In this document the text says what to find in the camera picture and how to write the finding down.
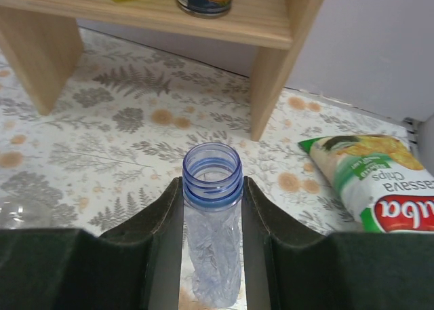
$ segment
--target table surface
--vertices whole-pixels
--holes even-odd
[[[81,34],[84,54],[46,117],[0,54],[0,197],[40,201],[57,225],[101,234],[156,200],[181,175],[191,147],[220,141],[238,151],[244,174],[300,222],[325,234],[355,230],[359,225],[297,142],[354,133],[406,141],[399,125],[285,90],[263,139],[252,142],[245,77]],[[205,309],[191,292],[192,273],[184,246],[181,309]],[[232,309],[246,309],[244,286]]]

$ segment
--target wooden shelf leg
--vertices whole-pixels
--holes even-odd
[[[260,47],[250,76],[252,140],[260,140],[323,0],[286,0],[293,37],[289,50]]]
[[[83,44],[74,18],[0,7],[0,48],[36,109],[47,115]]]
[[[251,138],[260,140],[295,59],[291,50],[259,47],[250,76]]]

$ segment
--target wooden shelf board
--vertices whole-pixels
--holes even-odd
[[[0,5],[283,50],[292,44],[285,0],[234,0],[228,15],[213,20],[184,13],[176,0],[0,0]]]

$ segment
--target bag of chips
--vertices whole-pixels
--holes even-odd
[[[332,136],[299,145],[365,231],[434,231],[434,177],[398,139]]]

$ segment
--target crushed plastic bottle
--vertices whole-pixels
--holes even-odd
[[[185,156],[182,175],[193,293],[209,307],[230,307],[241,285],[241,160],[229,146],[201,144]]]
[[[51,210],[37,201],[0,198],[0,229],[49,227],[51,221]]]

